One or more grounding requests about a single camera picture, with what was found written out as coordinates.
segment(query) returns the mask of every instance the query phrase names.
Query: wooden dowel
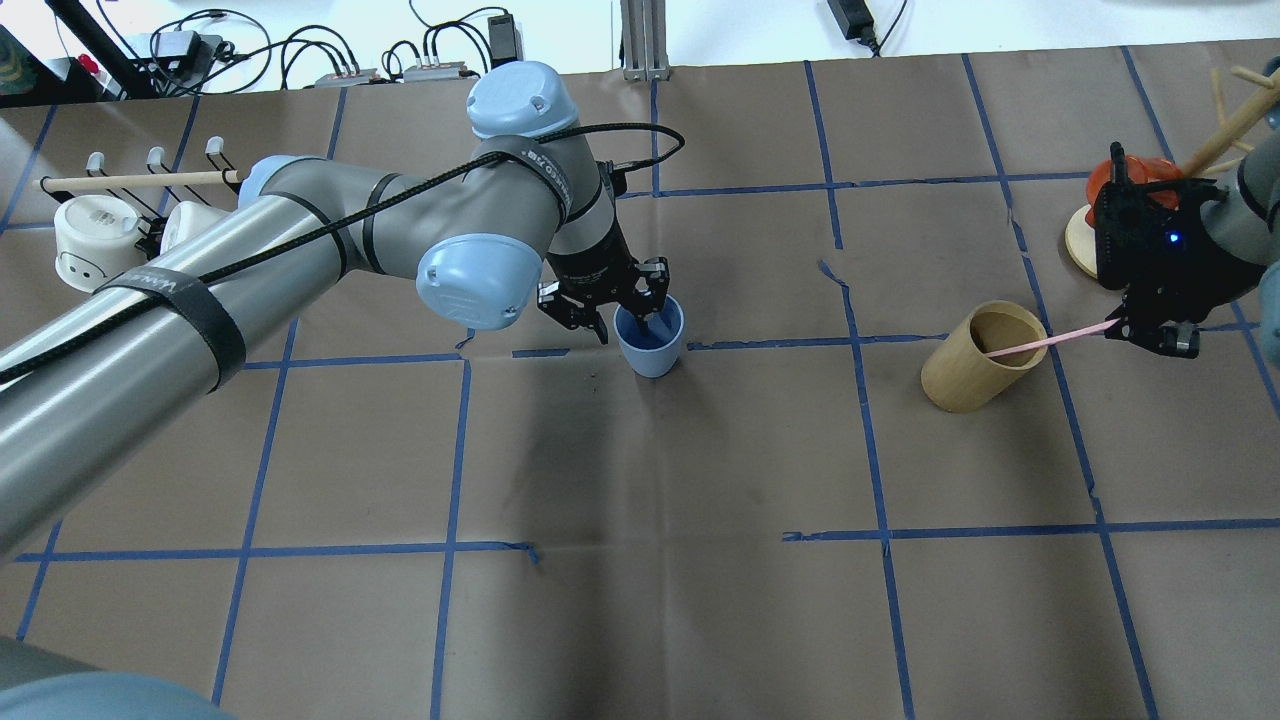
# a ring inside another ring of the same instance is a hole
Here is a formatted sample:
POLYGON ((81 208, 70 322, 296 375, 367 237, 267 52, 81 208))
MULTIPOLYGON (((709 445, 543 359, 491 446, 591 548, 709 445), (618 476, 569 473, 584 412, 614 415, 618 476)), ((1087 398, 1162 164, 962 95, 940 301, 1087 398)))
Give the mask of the wooden dowel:
POLYGON ((239 172, 204 170, 198 173, 159 173, 147 176, 108 176, 91 178, 44 178, 36 183, 46 192, 84 192, 114 187, 165 187, 184 184, 221 184, 241 182, 239 172))
POLYGON ((1268 78, 1267 76, 1265 76, 1262 73, 1256 73, 1256 72, 1251 70, 1249 68, 1245 68, 1245 67, 1242 67, 1242 65, 1235 65, 1234 68, 1231 68, 1231 74, 1235 76, 1235 77, 1238 77, 1238 78, 1240 78, 1240 79, 1243 79, 1243 81, 1245 81, 1245 82, 1252 82, 1253 85, 1256 85, 1258 87, 1265 87, 1267 90, 1275 90, 1275 87, 1276 87, 1276 81, 1275 79, 1268 78))
POLYGON ((1231 113, 1231 117, 1226 119, 1222 127, 1217 128, 1204 145, 1197 150, 1190 159, 1180 165, 1183 174, 1187 177, 1197 177, 1204 172, 1204 168, 1213 164, 1215 160, 1226 152, 1226 149, 1231 143, 1242 137, 1244 133, 1249 132, 1263 115, 1267 114, 1276 102, 1280 102, 1280 69, 1271 73, 1268 78, 1276 87, 1266 88, 1260 87, 1243 105, 1231 113))
POLYGON ((1213 85, 1213 109, 1217 111, 1217 127, 1226 124, 1226 96, 1222 95, 1222 70, 1213 68, 1208 72, 1208 79, 1213 85))
POLYGON ((1228 160, 1226 163, 1219 163, 1216 165, 1211 165, 1208 168, 1204 168, 1204 170, 1203 170, 1202 174, 1206 176, 1206 177, 1210 177, 1210 176, 1216 176, 1219 173, 1225 173, 1226 170, 1230 170, 1231 168, 1239 165, 1243 161, 1244 161, 1244 158, 1236 158, 1234 160, 1228 160))

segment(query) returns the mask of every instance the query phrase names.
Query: orange object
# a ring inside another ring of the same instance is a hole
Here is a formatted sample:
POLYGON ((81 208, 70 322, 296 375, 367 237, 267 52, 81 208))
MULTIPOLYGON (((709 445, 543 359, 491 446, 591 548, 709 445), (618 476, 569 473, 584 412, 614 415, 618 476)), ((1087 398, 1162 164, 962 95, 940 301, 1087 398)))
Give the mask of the orange object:
MULTIPOLYGON (((1129 179, 1138 184, 1183 177, 1183 172, 1178 169, 1178 165, 1164 158, 1138 158, 1135 155, 1125 155, 1124 158, 1128 160, 1129 179)), ((1084 183, 1084 199, 1089 201, 1089 211, 1084 215, 1084 222, 1089 223, 1091 228, 1093 227, 1093 201, 1098 199, 1098 191, 1110 179, 1111 160, 1103 160, 1098 163, 1097 168, 1093 168, 1093 172, 1089 173, 1089 179, 1084 183)), ((1178 193, 1171 190, 1152 193, 1151 197, 1170 210, 1178 208, 1178 193)))

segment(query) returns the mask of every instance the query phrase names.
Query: blue joint cap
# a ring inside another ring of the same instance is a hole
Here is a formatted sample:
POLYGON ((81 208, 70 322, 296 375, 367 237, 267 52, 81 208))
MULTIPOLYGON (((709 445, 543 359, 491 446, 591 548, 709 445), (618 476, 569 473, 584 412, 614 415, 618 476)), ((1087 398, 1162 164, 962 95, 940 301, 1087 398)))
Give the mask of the blue joint cap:
POLYGON ((1262 301, 1262 354, 1280 368, 1280 263, 1271 265, 1258 282, 1262 301))
POLYGON ((543 63, 507 63, 485 74, 467 96, 467 115, 476 137, 538 137, 577 122, 577 105, 564 81, 543 63))
POLYGON ((477 331, 516 322, 541 277, 543 259, 516 238, 467 233, 434 245, 417 264, 417 293, 438 315, 477 331))
POLYGON ((266 181, 271 179, 285 165, 297 163, 298 160, 324 160, 324 158, 319 155, 268 155, 262 158, 257 163, 253 163, 248 177, 241 183, 236 206, 244 208, 257 200, 262 195, 262 188, 266 187, 266 181))

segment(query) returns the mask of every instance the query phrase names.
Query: bamboo cylinder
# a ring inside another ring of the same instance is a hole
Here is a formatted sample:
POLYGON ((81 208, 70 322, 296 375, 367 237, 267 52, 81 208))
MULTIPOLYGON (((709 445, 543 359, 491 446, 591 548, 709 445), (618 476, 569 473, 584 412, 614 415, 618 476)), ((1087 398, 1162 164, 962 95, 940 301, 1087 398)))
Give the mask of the bamboo cylinder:
POLYGON ((1043 347, 995 359, 984 352, 1046 337, 1044 325, 1025 307, 1005 300, 984 302, 924 363, 924 395, 947 413, 972 413, 1044 359, 1043 347))
POLYGON ((83 178, 44 178, 36 184, 47 192, 86 192, 113 187, 175 187, 184 184, 237 183, 238 170, 202 170, 196 173, 156 173, 146 176, 93 176, 83 178))

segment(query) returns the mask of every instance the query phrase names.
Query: wooden cup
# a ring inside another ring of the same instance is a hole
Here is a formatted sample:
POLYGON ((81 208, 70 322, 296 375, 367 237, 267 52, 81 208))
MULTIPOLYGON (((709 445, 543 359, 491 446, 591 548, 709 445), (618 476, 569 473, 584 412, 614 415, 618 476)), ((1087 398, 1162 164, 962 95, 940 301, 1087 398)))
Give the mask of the wooden cup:
POLYGON ((948 413, 972 413, 1044 357, 1043 347, 995 359, 984 352, 1046 337, 1044 325, 1025 307, 1005 300, 984 302, 924 363, 924 395, 948 413))

